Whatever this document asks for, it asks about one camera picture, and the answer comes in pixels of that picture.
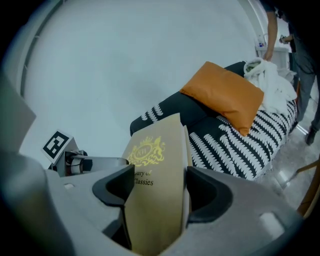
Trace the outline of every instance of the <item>gray pants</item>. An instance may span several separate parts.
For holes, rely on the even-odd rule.
[[[298,74],[300,77],[300,89],[297,100],[298,113],[296,121],[300,122],[304,118],[305,112],[307,110],[311,89],[315,82],[316,76],[318,78],[318,88],[320,91],[320,73],[316,68],[316,63],[306,51],[303,43],[296,37],[294,38],[294,43],[296,47],[296,62],[298,66]],[[314,119],[311,123],[311,127],[316,131],[320,130],[320,104],[318,104],[317,106]]]

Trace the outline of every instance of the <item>gold crest logo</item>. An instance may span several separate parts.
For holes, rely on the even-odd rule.
[[[135,166],[157,165],[165,159],[162,155],[165,151],[165,143],[161,142],[161,136],[154,142],[152,141],[153,137],[146,137],[140,142],[140,146],[133,147],[127,158],[130,164]]]

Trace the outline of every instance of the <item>patterned throw blanket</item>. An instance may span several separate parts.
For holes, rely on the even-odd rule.
[[[157,105],[131,125],[135,131],[157,122],[173,113]],[[193,165],[212,169],[247,180],[263,175],[265,168],[287,141],[295,120],[295,101],[287,103],[289,115],[259,110],[250,132],[242,136],[222,116],[206,117],[188,127]]]

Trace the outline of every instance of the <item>beige book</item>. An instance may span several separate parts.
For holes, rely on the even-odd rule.
[[[160,254],[186,225],[187,146],[188,131],[180,123],[180,114],[174,114],[135,132],[122,155],[135,165],[134,187],[124,212],[132,251],[137,254]]]

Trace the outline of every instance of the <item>white towel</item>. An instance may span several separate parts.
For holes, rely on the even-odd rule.
[[[259,110],[289,115],[287,102],[297,94],[291,83],[278,75],[276,64],[255,58],[244,65],[244,78],[264,92]]]

